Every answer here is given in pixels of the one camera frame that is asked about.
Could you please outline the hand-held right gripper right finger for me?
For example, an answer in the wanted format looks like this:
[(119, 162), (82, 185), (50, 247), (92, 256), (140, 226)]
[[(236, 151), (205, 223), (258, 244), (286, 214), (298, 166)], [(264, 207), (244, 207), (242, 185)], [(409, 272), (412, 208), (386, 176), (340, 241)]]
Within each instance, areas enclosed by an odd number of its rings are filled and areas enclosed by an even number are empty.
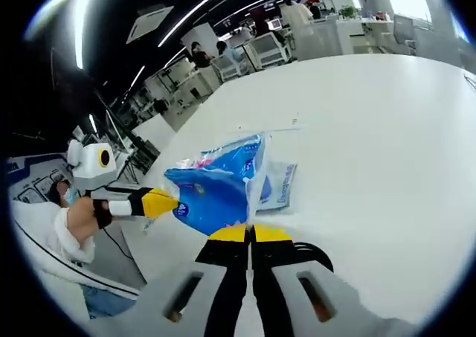
[(329, 256), (282, 229), (251, 229), (253, 292), (265, 336), (404, 336), (405, 322), (382, 318), (334, 273)]

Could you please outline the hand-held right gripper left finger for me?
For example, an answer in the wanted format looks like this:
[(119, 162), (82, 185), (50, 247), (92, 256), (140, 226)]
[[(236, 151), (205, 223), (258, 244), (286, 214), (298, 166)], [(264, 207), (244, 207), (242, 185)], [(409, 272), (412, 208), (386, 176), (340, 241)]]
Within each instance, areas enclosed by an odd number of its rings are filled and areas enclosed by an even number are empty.
[(222, 228), (196, 259), (148, 284), (139, 316), (146, 336), (232, 336), (248, 268), (248, 227)]

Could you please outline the person's left hand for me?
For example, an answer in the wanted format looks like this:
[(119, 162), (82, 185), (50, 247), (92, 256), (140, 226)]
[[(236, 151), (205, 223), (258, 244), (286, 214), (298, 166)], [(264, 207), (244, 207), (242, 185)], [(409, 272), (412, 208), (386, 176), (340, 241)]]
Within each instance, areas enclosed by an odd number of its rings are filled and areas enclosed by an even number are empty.
[(99, 227), (91, 198), (81, 197), (68, 209), (67, 228), (80, 245), (96, 234)]

